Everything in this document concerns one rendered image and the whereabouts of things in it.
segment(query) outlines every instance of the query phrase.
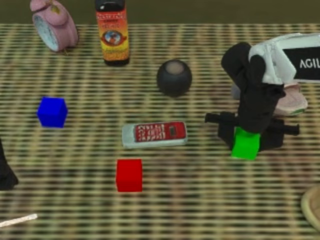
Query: white robotic arm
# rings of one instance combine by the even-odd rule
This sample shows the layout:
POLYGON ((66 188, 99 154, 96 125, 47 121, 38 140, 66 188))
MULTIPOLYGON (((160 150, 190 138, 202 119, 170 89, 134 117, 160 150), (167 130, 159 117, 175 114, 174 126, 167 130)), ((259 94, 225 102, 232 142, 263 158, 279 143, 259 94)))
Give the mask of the white robotic arm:
POLYGON ((320 83, 320 33, 278 36, 254 45, 249 60, 254 55, 266 63, 263 83, 320 83))

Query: green cube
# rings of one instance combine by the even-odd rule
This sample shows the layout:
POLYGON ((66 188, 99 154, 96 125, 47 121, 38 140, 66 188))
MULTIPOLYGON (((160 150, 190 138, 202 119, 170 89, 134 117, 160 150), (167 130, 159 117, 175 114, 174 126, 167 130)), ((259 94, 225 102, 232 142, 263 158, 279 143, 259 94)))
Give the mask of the green cube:
POLYGON ((255 160, 260 148, 260 137, 260 133, 251 133, 236 127, 231 156, 237 159, 255 160))

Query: white stick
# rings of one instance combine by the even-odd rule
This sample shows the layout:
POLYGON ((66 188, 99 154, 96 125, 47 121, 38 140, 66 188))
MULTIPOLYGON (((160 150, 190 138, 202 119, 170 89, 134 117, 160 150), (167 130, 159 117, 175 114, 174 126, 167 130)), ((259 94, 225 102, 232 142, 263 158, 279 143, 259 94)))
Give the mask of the white stick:
POLYGON ((23 222, 34 220, 34 219, 37 219, 37 218, 38 218, 37 214, 31 214, 31 215, 24 216, 24 217, 20 217, 20 218, 8 220, 8 221, 3 221, 3 222, 0 223, 0 228, 7 227, 7 226, 10 226, 10 225, 13 225, 13 224, 23 223, 23 222))

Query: pink alarm clock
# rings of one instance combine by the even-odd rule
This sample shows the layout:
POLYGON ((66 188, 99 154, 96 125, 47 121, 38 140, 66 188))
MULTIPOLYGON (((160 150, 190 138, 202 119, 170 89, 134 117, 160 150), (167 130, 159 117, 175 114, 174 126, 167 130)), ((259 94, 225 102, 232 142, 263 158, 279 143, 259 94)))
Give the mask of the pink alarm clock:
POLYGON ((31 0, 33 24, 45 45, 54 52, 75 47, 77 27, 66 8, 56 0, 31 0))

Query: clock face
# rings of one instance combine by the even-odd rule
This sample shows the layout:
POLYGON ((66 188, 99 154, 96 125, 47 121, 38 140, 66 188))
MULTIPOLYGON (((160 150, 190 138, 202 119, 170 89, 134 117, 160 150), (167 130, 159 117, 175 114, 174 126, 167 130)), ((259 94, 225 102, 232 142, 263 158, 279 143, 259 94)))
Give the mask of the clock face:
POLYGON ((57 51, 59 48, 58 41, 50 25, 40 16, 34 17, 34 25, 45 45, 52 51, 57 51))

